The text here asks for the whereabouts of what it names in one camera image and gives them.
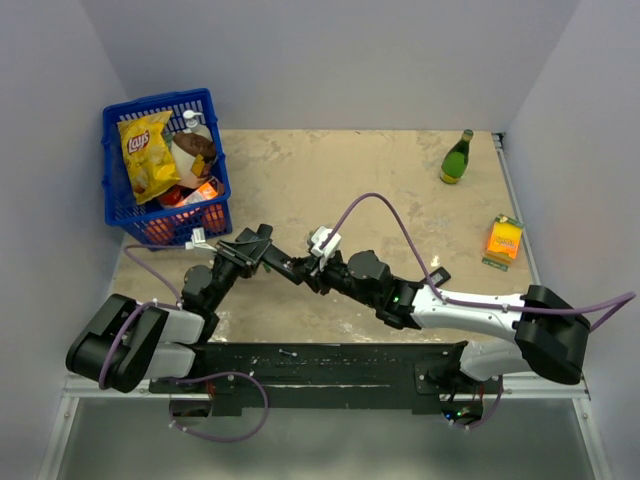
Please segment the gray floor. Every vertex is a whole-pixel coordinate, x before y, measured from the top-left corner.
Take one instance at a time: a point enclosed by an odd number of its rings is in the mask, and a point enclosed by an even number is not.
[[[260,411],[199,428],[240,433]],[[82,400],[61,479],[541,479],[593,474],[570,400],[506,400],[467,434],[404,411],[273,410],[239,444],[168,428],[162,399]]]

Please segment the metal frame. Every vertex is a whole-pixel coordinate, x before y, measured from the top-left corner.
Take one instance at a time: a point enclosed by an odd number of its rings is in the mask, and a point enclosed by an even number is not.
[[[496,152],[500,161],[500,166],[507,184],[509,197],[517,219],[522,219],[520,206],[515,196],[511,176],[507,168],[502,142],[498,135],[493,136]],[[526,229],[523,234],[524,250],[529,262],[531,276],[534,283],[540,283],[540,276],[533,258],[533,251],[527,235]],[[120,263],[120,258],[116,261],[116,267]],[[205,399],[206,395],[201,394],[151,394],[149,393],[149,382],[143,381],[131,393],[122,394],[114,390],[100,390],[95,382],[69,375],[63,390],[63,397],[60,408],[56,416],[53,431],[50,437],[49,446],[42,463],[38,480],[48,480],[58,478],[64,451],[69,440],[71,428],[75,419],[78,404],[83,398],[102,399],[140,399],[145,398],[166,398],[166,399]],[[559,385],[540,378],[534,373],[513,374],[504,377],[504,400],[509,399],[572,399],[576,412],[577,421],[580,425],[583,441],[589,455],[594,476],[597,480],[609,480],[612,478],[611,469],[604,453],[602,439],[593,419],[591,412],[590,397],[587,385],[583,379],[578,385]]]

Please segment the bottle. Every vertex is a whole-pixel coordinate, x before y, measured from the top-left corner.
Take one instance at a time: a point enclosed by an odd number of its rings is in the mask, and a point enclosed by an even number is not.
[[[176,133],[171,142],[171,155],[180,174],[178,185],[194,190],[209,180],[217,158],[211,131],[198,122],[198,115],[202,113],[185,110],[182,118],[186,128]]]
[[[462,138],[456,143],[442,161],[440,178],[445,183],[458,183],[469,164],[469,142],[473,138],[473,131],[465,130]]]

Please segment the lay's logo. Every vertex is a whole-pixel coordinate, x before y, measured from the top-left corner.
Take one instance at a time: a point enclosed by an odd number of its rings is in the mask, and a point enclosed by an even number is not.
[[[131,137],[127,142],[127,152],[131,155],[134,152],[139,152],[149,143],[149,130],[144,133]]]

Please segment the snack bag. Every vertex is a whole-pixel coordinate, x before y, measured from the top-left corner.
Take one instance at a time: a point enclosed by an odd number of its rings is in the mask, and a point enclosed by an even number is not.
[[[180,181],[162,130],[173,115],[171,110],[136,120],[118,122],[122,156],[136,203],[141,205],[166,192]]]

